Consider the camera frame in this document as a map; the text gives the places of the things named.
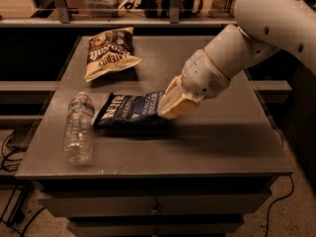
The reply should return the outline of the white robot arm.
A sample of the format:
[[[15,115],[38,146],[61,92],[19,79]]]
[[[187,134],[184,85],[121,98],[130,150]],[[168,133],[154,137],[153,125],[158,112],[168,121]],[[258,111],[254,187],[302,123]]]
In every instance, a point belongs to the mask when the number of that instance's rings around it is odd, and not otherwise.
[[[166,89],[158,115],[174,119],[217,97],[240,71],[283,49],[316,72],[316,12],[304,0],[236,0],[236,23],[197,50]]]

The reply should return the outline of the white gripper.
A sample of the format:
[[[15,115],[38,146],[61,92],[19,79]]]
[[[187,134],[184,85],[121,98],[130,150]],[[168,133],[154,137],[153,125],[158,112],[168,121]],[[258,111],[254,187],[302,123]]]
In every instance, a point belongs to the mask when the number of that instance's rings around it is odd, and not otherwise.
[[[176,76],[167,87],[158,105],[159,117],[175,119],[190,113],[204,98],[215,98],[230,85],[203,49],[185,62],[181,77]],[[183,93],[182,84],[191,93]]]

